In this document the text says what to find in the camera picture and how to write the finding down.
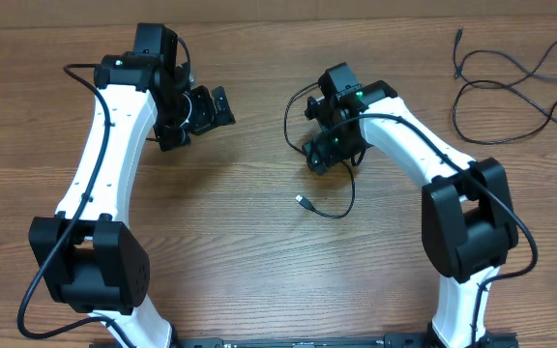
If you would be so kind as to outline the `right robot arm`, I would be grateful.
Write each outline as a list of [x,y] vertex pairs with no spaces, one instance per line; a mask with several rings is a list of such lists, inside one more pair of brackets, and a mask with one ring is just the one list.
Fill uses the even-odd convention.
[[518,242],[504,167],[448,145],[415,117],[386,82],[364,85],[347,64],[328,68],[305,115],[321,132],[302,147],[319,175],[337,163],[357,165],[374,147],[422,193],[422,243],[440,275],[438,305],[425,333],[387,334],[388,347],[515,347],[513,333],[484,326],[489,279]]

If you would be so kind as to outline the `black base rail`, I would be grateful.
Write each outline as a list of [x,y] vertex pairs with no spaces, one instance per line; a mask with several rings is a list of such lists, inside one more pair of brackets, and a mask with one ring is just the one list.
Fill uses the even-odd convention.
[[387,333],[383,337],[334,337],[319,339],[223,340],[181,339],[171,348],[442,348],[428,333]]

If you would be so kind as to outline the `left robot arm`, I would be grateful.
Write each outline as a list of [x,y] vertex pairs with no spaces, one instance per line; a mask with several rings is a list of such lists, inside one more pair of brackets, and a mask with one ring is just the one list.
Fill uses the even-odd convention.
[[52,217],[28,233],[35,283],[53,301],[102,324],[119,347],[176,347],[178,335],[151,301],[150,260],[130,229],[130,202],[148,141],[170,151],[234,123],[225,91],[193,81],[179,62],[185,42],[159,23],[139,23],[130,51],[92,66],[94,117],[72,183]]

